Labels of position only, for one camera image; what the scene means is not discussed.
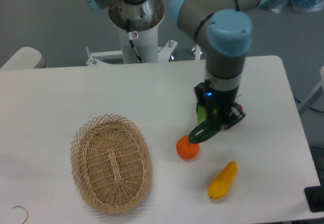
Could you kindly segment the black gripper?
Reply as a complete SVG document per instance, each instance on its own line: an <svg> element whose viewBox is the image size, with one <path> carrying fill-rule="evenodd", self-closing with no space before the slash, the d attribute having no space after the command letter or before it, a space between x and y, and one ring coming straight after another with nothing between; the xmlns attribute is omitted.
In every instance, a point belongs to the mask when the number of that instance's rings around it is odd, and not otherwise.
<svg viewBox="0 0 324 224"><path fill-rule="evenodd" d="M229 122L229 114L231 108L236 102L236 94L238 87L229 91L219 91L212 88L211 81L209 79L199 83L194 87L197 103L200 103L206 108L206 120L212 120L214 118L214 108L217 109L218 119L222 126L225 126Z"/></svg>

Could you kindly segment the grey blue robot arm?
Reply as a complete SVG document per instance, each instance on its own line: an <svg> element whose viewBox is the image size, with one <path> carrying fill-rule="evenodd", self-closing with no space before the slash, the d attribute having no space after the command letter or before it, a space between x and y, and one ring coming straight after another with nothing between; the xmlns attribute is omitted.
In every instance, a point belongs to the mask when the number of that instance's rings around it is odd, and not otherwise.
<svg viewBox="0 0 324 224"><path fill-rule="evenodd" d="M198 103L213 126L232 127L245 117L235 103L246 53L252 43L247 11L268 0L170 0L176 26L207 54L205 80L195 87ZM157 27L165 15L161 0L86 0L108 10L119 29L124 63L157 62Z"/></svg>

